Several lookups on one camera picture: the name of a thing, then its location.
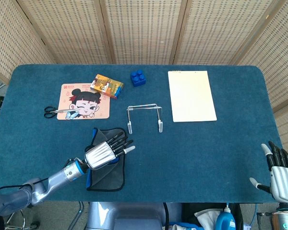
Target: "scissors handle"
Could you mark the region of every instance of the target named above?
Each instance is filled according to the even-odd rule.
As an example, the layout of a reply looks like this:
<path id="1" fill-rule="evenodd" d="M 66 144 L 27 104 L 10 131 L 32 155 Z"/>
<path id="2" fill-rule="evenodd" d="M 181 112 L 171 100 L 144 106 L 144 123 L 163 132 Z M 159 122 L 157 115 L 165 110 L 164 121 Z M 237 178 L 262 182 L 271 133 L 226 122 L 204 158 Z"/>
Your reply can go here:
<path id="1" fill-rule="evenodd" d="M 55 107 L 52 107 L 52 106 L 46 107 L 44 109 L 44 112 L 45 112 L 44 113 L 44 118 L 53 118 L 56 115 L 56 113 L 53 112 L 55 110 L 57 110 Z"/>

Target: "cartoon girl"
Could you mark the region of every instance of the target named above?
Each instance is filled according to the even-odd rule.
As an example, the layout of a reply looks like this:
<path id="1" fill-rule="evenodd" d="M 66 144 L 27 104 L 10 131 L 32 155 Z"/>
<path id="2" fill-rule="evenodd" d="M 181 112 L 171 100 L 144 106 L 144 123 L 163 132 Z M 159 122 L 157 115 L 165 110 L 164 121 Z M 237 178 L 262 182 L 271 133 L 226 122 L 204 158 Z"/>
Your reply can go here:
<path id="1" fill-rule="evenodd" d="M 72 91 L 72 97 L 70 101 L 72 102 L 69 106 L 70 109 L 78 109 L 77 111 L 68 112 L 66 114 L 66 119 L 74 119 L 75 117 L 94 117 L 95 112 L 99 110 L 98 104 L 100 103 L 100 93 L 98 92 L 81 92 L 80 89 L 74 89 Z"/>

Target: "table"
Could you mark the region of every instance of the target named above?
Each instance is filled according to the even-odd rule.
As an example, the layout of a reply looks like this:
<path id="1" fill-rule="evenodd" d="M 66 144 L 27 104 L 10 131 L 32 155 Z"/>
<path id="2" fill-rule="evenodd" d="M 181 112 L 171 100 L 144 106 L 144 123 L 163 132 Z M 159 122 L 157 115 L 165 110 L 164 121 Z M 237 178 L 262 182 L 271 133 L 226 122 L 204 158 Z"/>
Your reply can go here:
<path id="1" fill-rule="evenodd" d="M 145 85 L 133 87 L 130 72 L 142 69 Z M 168 71 L 207 70 L 217 121 L 172 120 Z M 58 106 L 61 85 L 89 83 L 96 74 L 122 81 L 102 120 L 45 119 Z M 269 184 L 260 144 L 280 145 L 261 71 L 254 66 L 22 65 L 15 69 L 0 113 L 0 186 L 48 177 L 68 158 L 83 158 L 94 127 L 127 129 L 128 105 L 157 103 L 155 111 L 132 114 L 136 150 L 126 157 L 125 187 L 117 192 L 86 191 L 86 176 L 57 191 L 51 200 L 147 202 L 273 202 L 249 177 Z"/>

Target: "gray cloth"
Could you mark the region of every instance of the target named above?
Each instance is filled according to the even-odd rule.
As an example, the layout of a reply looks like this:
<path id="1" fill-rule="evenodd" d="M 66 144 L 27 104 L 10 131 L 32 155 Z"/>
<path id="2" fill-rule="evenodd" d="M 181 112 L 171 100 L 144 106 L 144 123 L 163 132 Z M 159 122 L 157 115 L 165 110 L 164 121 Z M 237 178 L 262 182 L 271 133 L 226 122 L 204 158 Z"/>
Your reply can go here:
<path id="1" fill-rule="evenodd" d="M 124 131 L 120 138 L 126 136 L 126 131 L 122 128 L 111 130 L 98 130 L 93 145 L 110 139 L 119 132 Z M 90 191 L 118 191 L 125 183 L 124 178 L 125 155 L 120 156 L 117 163 L 108 164 L 98 170 L 89 170 L 86 189 Z"/>

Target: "blue lego brick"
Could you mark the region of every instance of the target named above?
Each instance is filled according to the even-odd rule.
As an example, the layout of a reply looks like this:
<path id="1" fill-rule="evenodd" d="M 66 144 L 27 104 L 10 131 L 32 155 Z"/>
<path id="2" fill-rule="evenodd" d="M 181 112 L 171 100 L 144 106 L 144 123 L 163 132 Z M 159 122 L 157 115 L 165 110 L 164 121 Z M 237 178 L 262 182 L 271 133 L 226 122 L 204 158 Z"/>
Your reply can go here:
<path id="1" fill-rule="evenodd" d="M 134 87 L 144 85 L 146 83 L 146 77 L 143 74 L 143 71 L 140 69 L 138 71 L 132 72 L 130 74 L 130 78 Z"/>

